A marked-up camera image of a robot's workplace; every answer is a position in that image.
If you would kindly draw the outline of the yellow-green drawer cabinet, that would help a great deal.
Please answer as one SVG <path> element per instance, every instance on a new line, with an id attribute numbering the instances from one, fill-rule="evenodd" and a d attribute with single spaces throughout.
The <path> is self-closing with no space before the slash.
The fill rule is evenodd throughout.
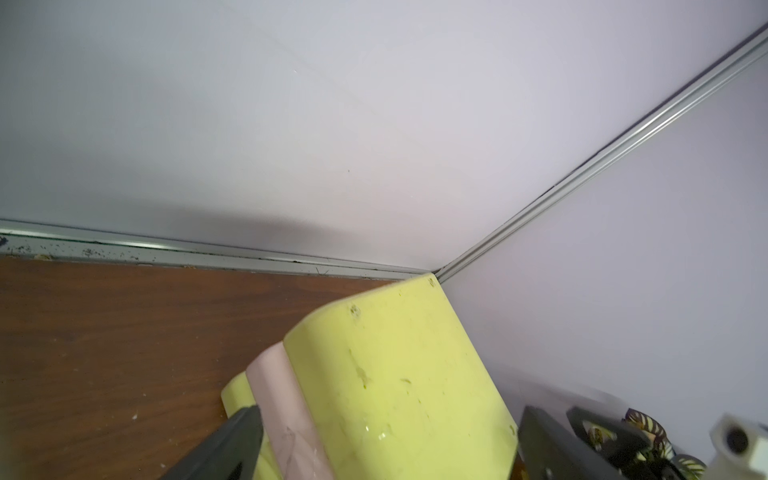
<path id="1" fill-rule="evenodd" d="M 258 479 L 506 479 L 517 425 L 437 278 L 311 312 L 222 390 L 260 409 Z"/>

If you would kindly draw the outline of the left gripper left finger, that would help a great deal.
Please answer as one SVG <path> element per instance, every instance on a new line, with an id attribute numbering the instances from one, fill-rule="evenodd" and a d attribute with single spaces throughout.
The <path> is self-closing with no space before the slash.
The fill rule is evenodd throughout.
<path id="1" fill-rule="evenodd" d="M 243 407 L 162 476 L 162 480 L 252 479 L 264 426 L 260 408 Z"/>

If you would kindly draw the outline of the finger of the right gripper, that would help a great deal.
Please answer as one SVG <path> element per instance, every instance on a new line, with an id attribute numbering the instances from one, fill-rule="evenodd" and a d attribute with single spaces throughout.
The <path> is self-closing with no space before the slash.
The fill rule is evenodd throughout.
<path id="1" fill-rule="evenodd" d="M 576 436 L 618 470 L 630 466 L 637 454 L 651 447 L 648 436 L 639 428 L 581 407 L 566 412 Z"/>

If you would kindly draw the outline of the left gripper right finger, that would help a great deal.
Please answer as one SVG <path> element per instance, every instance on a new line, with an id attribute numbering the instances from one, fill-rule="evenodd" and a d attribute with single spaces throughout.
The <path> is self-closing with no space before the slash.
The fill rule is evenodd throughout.
<path id="1" fill-rule="evenodd" d="M 529 479 L 623 479 L 616 468 L 541 408 L 525 407 L 518 440 Z"/>

